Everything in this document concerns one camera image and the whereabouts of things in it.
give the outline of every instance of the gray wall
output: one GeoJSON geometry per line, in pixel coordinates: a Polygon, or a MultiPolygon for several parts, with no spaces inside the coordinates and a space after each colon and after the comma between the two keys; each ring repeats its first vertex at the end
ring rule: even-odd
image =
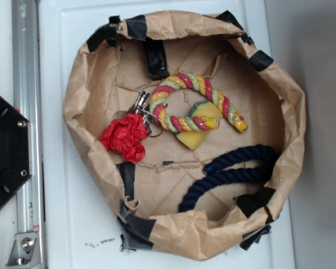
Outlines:
{"type": "Polygon", "coordinates": [[[272,56],[307,98],[304,168],[290,195],[296,267],[336,268],[336,1],[265,5],[272,56]]]}

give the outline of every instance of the yellow sponge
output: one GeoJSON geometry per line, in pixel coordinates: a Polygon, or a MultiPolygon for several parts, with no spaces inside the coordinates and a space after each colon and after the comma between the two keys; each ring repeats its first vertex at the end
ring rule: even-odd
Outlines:
{"type": "MultiPolygon", "coordinates": [[[[218,108],[210,101],[206,100],[203,102],[198,102],[194,105],[190,111],[189,117],[207,117],[207,118],[217,118],[222,119],[223,114],[218,110],[218,108]]],[[[191,131],[191,132],[180,132],[176,133],[176,136],[180,142],[185,146],[189,147],[191,150],[196,150],[208,137],[212,130],[209,131],[191,131]]]]}

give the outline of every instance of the crumpled brown paper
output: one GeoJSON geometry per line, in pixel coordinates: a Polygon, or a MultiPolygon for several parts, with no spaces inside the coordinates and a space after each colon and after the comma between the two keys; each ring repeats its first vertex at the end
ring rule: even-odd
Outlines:
{"type": "MultiPolygon", "coordinates": [[[[123,200],[135,216],[156,220],[149,238],[153,250],[196,260],[211,258],[267,223],[263,208],[247,218],[232,200],[255,193],[262,185],[224,185],[201,197],[195,210],[178,213],[183,196],[195,180],[204,177],[202,168],[214,157],[242,146],[269,145],[281,153],[271,180],[265,184],[276,190],[267,205],[276,220],[301,173],[305,96],[276,62],[256,72],[248,59],[258,50],[239,38],[243,31],[231,23],[180,11],[148,14],[146,22],[147,36],[164,41],[170,74],[192,72],[211,78],[236,104],[249,129],[241,134],[223,119],[220,128],[195,151],[168,131],[144,140],[146,157],[136,165],[134,201],[128,202],[116,168],[123,160],[107,152],[97,139],[116,111],[134,104],[137,90],[152,92],[160,81],[148,77],[142,42],[128,35],[125,21],[119,24],[121,52],[107,42],[92,53],[87,44],[81,47],[63,115],[83,162],[117,216],[123,200]],[[157,167],[163,161],[174,163],[157,167]]],[[[167,99],[167,111],[187,115],[201,100],[204,98],[194,91],[177,91],[167,99]]]]}

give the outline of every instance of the metal rail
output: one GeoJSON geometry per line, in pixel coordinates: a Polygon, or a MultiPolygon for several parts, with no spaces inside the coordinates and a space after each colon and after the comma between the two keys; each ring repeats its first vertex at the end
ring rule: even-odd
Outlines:
{"type": "Polygon", "coordinates": [[[14,106],[30,121],[32,177],[17,192],[18,234],[6,268],[47,268],[38,3],[39,0],[12,0],[14,106]]]}

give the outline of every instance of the white surface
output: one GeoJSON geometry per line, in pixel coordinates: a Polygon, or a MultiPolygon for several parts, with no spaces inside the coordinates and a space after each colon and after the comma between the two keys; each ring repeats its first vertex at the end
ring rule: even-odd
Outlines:
{"type": "Polygon", "coordinates": [[[248,252],[236,246],[205,262],[149,251],[120,251],[120,229],[83,165],[62,118],[62,105],[79,47],[112,15],[176,9],[230,10],[269,53],[264,1],[43,0],[40,2],[41,96],[49,268],[279,268],[295,267],[288,204],[273,232],[248,252]]]}
{"type": "MultiPolygon", "coordinates": [[[[11,1],[0,1],[0,95],[13,104],[11,1]]],[[[8,262],[17,233],[16,196],[0,211],[0,269],[8,262]]]]}
{"type": "Polygon", "coordinates": [[[336,0],[266,0],[272,54],[307,97],[306,154],[290,196],[298,269],[336,268],[336,0]]]}

